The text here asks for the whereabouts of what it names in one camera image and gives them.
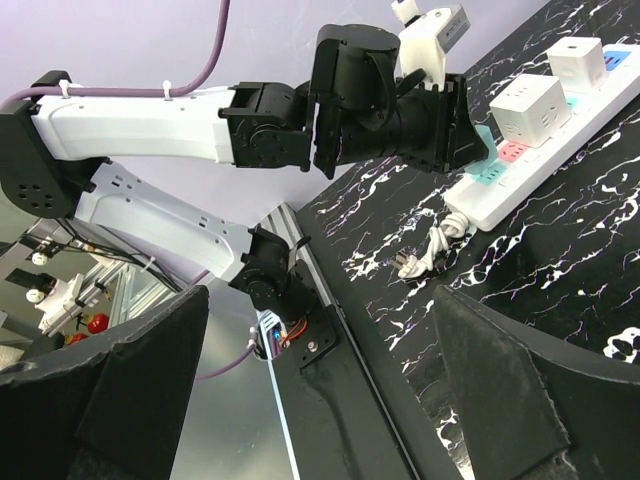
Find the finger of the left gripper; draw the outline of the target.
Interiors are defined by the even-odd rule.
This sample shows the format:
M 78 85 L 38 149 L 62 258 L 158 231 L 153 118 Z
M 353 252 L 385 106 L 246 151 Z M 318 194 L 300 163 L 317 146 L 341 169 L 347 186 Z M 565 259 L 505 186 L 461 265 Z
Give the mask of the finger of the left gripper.
M 493 162 L 493 134 L 487 125 L 477 124 L 471 149 L 471 162 L 467 168 L 488 168 Z

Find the white cube socket adapter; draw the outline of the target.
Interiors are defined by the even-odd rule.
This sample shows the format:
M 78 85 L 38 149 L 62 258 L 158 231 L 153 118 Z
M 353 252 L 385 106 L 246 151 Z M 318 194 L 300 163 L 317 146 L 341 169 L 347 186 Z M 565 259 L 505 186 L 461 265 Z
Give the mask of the white cube socket adapter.
M 560 79 L 521 74 L 490 103 L 504 140 L 538 148 L 566 124 L 572 112 Z

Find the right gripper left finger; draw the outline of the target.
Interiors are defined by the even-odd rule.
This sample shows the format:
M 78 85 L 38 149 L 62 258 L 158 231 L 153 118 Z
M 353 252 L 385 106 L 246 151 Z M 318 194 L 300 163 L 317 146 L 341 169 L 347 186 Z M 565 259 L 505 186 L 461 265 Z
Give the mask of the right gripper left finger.
M 169 478 L 208 315 L 193 287 L 2 370 L 2 478 Z

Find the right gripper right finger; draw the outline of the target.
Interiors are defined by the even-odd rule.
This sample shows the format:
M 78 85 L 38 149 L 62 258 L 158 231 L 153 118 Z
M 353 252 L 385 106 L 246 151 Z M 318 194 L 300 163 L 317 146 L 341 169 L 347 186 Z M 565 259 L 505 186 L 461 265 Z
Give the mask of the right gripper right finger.
M 638 366 L 447 286 L 433 320 L 476 478 L 638 478 Z

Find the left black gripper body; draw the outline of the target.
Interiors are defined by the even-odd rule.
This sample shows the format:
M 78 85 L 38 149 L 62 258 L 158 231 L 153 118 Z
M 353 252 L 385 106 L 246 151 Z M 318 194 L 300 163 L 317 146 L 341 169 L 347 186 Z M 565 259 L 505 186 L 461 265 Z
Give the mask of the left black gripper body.
M 426 74 L 395 79 L 396 110 L 392 156 L 423 172 L 447 173 L 454 164 L 457 135 L 467 106 L 467 81 L 447 73 L 444 89 L 426 86 Z

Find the white USB charger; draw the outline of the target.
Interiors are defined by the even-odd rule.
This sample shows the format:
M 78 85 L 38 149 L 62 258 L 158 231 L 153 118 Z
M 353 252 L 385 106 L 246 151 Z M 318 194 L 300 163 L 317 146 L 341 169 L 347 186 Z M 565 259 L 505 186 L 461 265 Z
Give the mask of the white USB charger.
M 565 92 L 584 94 L 607 78 L 604 52 L 598 37 L 563 37 L 546 50 L 552 75 Z

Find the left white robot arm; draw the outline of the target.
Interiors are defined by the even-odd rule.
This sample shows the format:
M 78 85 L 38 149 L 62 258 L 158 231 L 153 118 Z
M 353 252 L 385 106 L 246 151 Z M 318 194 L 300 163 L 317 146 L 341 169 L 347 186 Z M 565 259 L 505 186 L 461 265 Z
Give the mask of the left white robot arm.
M 253 306 L 293 325 L 320 306 L 294 272 L 295 251 L 261 227 L 211 217 L 132 176 L 122 157 L 179 157 L 332 177 L 337 167 L 401 158 L 447 173 L 488 157 L 466 80 L 434 78 L 436 35 L 323 26 L 311 78 L 298 87 L 242 82 L 178 94 L 101 96 L 64 71 L 1 108 L 1 187 L 18 208 L 115 229 L 200 265 Z

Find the white multicolour power strip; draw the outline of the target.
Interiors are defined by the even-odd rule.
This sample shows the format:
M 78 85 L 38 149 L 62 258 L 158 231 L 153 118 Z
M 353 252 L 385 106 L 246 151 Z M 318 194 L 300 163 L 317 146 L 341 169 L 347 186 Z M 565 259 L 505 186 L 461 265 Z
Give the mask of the white multicolour power strip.
M 569 96 L 569 121 L 542 146 L 494 162 L 486 177 L 463 175 L 443 194 L 450 211 L 493 230 L 639 95 L 639 47 L 609 44 L 604 54 L 608 78 L 593 93 Z

